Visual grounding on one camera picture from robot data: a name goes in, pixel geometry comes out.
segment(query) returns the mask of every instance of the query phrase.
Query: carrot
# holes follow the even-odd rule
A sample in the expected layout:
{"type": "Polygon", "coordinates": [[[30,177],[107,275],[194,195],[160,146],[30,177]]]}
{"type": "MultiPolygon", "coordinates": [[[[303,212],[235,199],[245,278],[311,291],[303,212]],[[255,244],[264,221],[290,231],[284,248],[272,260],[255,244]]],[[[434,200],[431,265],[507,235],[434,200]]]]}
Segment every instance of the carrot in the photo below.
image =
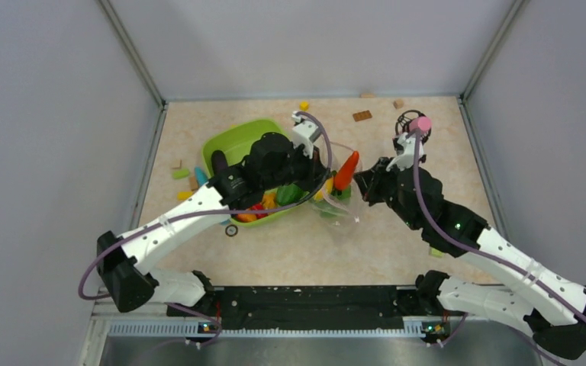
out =
{"type": "Polygon", "coordinates": [[[345,161],[343,166],[338,171],[338,174],[333,178],[333,187],[338,191],[343,191],[352,182],[353,173],[356,171],[358,165],[359,154],[357,151],[352,152],[352,155],[345,161]]]}

